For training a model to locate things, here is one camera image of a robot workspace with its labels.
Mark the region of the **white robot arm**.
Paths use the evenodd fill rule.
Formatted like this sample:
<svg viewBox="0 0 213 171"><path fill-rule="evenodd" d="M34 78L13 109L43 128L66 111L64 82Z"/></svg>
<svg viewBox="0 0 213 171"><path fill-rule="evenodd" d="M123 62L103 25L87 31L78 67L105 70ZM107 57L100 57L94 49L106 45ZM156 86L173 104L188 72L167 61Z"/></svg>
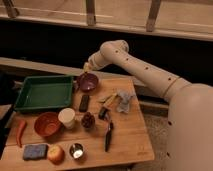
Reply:
<svg viewBox="0 0 213 171"><path fill-rule="evenodd" d="M85 63L89 70L115 64L169 103L167 171L213 171L213 87L135 58L124 40L106 41Z"/></svg>

